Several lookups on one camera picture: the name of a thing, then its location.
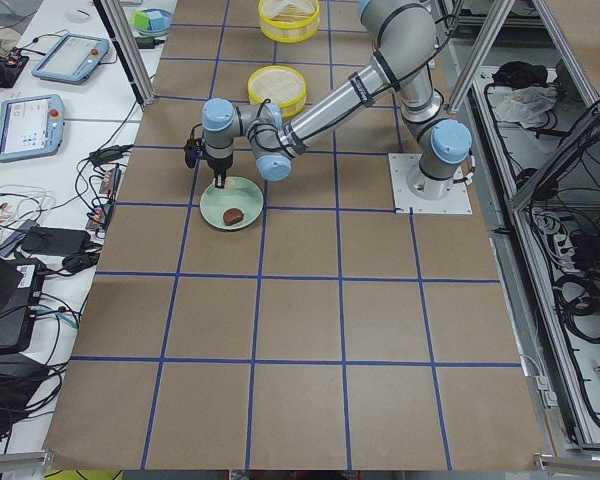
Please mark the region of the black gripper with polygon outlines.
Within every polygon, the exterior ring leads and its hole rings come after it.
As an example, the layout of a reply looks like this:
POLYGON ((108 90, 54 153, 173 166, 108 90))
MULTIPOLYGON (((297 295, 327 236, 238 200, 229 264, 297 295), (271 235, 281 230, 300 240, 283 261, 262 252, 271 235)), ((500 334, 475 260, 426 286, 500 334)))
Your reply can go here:
POLYGON ((224 157, 215 157, 209 153, 204 154, 207 165, 214 171, 214 187, 225 187, 226 174, 233 166, 233 154, 224 157))

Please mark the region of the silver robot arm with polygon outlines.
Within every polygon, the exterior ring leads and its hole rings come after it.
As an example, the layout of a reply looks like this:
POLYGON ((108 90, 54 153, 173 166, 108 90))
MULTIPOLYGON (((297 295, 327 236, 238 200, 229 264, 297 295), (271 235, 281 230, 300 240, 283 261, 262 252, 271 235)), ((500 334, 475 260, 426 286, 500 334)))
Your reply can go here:
POLYGON ((281 181, 290 175, 293 159, 322 136, 395 92, 403 122, 421 149, 409 187, 422 198, 445 196, 472 137, 463 123, 443 113, 442 95, 432 83, 428 63, 441 49, 432 14, 422 1, 362 1, 359 18, 374 47, 367 66, 288 122, 271 100, 243 107, 222 98, 206 101, 201 133, 184 147, 186 164, 206 161, 215 187, 222 188, 233 165, 234 141, 244 137, 260 175, 281 181))

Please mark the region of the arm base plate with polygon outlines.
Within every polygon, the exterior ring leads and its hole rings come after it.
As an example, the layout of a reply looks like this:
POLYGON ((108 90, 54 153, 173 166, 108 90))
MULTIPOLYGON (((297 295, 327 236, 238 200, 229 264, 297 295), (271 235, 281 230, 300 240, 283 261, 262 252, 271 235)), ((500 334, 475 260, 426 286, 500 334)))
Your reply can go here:
POLYGON ((390 153, 389 172, 394 211, 416 215, 471 215, 472 207, 462 168, 452 179, 432 180, 420 170, 420 154, 390 153))

